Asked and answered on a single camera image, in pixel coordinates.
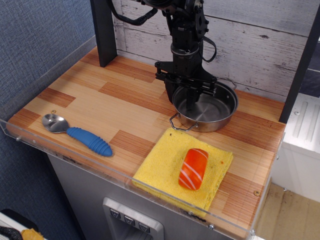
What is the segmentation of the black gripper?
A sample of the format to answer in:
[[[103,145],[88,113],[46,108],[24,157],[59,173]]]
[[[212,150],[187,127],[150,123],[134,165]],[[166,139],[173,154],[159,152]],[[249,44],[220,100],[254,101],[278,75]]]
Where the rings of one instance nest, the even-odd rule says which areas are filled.
[[[175,92],[179,87],[192,87],[186,91],[186,109],[189,111],[199,100],[201,87],[211,90],[217,82],[217,77],[204,70],[203,57],[200,51],[193,53],[173,53],[173,61],[157,61],[156,78],[164,81],[169,101],[173,102]]]

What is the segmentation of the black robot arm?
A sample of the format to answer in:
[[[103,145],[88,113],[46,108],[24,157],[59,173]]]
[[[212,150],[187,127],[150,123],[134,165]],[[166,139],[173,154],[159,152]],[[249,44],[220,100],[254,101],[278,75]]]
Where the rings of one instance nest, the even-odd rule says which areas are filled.
[[[212,40],[205,34],[209,21],[205,18],[202,0],[143,0],[147,5],[162,12],[172,37],[170,50],[172,61],[158,61],[156,77],[163,80],[172,101],[178,87],[186,88],[186,108],[191,110],[199,100],[204,85],[212,90],[217,78],[206,70],[202,63],[204,42]]]

